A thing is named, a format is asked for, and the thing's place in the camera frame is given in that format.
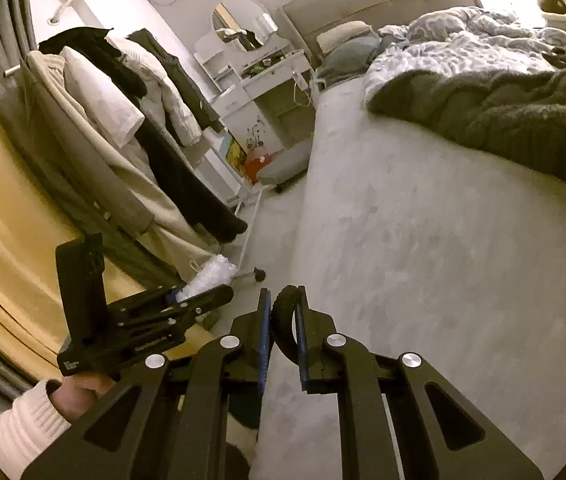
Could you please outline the white sleeve forearm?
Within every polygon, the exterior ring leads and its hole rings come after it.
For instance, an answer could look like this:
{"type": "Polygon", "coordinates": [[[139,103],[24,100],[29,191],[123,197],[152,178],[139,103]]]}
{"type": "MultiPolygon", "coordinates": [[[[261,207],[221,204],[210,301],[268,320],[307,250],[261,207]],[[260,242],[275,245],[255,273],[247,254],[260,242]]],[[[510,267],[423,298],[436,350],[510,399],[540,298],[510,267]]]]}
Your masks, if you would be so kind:
{"type": "Polygon", "coordinates": [[[53,379],[38,382],[0,414],[0,471],[20,479],[25,469],[69,427],[51,401],[60,386],[53,379]]]}

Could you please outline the person left hand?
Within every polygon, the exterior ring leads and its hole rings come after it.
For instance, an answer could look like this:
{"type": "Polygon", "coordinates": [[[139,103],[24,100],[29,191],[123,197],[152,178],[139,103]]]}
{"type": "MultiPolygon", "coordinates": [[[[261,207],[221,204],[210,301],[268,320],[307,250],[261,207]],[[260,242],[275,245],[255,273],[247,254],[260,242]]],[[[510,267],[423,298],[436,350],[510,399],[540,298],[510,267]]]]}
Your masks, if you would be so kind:
{"type": "Polygon", "coordinates": [[[67,422],[73,424],[115,385],[112,378],[97,372],[68,376],[50,394],[51,404],[67,422]]]}

